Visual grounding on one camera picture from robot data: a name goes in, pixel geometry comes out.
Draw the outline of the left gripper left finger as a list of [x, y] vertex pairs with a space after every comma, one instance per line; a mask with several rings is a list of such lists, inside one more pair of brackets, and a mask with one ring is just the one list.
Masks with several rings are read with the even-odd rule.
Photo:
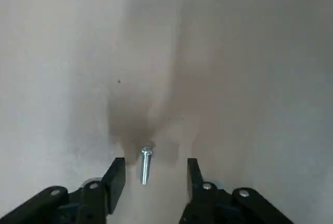
[[106, 223], [126, 182], [125, 158], [116, 158], [104, 176], [73, 192], [63, 186], [40, 191], [1, 218], [1, 223]]

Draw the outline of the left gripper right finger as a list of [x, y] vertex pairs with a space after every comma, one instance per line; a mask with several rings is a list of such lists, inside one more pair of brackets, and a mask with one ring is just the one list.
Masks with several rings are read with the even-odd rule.
[[198, 160], [187, 160], [189, 202], [179, 223], [292, 223], [280, 210], [252, 188], [232, 193], [204, 181]]

